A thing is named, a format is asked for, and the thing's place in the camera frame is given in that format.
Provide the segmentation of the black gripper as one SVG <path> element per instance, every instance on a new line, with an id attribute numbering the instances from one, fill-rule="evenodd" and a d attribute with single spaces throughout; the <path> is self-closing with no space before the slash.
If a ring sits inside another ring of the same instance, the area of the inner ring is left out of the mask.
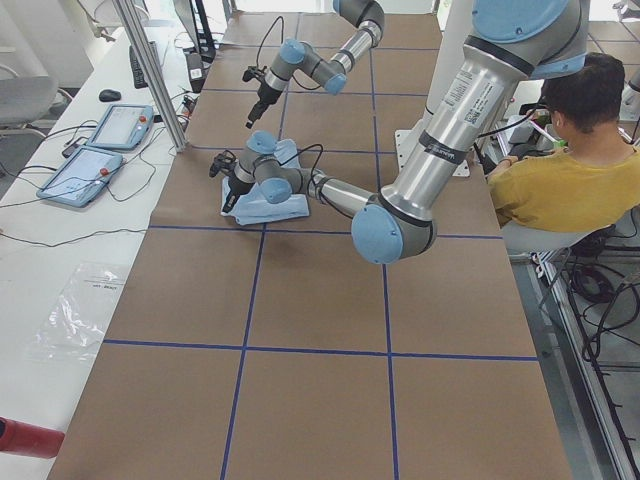
<path id="1" fill-rule="evenodd" d="M 238 202 L 239 197 L 246 195 L 253 188 L 252 181 L 244 181 L 238 174 L 232 172 L 228 176 L 229 193 L 221 207 L 222 214 L 230 214 Z"/>
<path id="2" fill-rule="evenodd" d="M 255 122 L 260 120 L 266 108 L 278 102 L 278 90 L 268 83 L 262 83 L 257 91 L 258 102 L 252 107 L 245 126 L 252 129 Z"/>

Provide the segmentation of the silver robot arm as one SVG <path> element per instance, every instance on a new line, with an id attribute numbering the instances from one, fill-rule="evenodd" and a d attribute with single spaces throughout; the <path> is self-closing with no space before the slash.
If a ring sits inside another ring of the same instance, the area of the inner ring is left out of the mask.
<path id="1" fill-rule="evenodd" d="M 585 1 L 477 1 L 469 16 L 461 67 L 393 183 L 372 193 L 317 168 L 293 168 L 276 158 L 270 133 L 254 131 L 240 154 L 221 153 L 211 165 L 228 181 L 223 211 L 253 188 L 272 204 L 304 194 L 351 216 L 354 246 L 369 262 L 425 252 L 436 237 L 437 197 L 508 96 L 522 81 L 579 71 L 586 55 Z"/>
<path id="2" fill-rule="evenodd" d="M 333 9 L 356 28 L 349 40 L 328 60 L 309 43 L 287 38 L 268 67 L 249 66 L 242 80 L 260 82 L 258 101 L 248 114 L 247 128 L 261 119 L 276 104 L 298 71 L 307 75 L 326 92 L 337 95 L 346 85 L 347 74 L 368 50 L 379 45 L 385 28 L 385 13 L 376 1 L 335 1 Z"/>

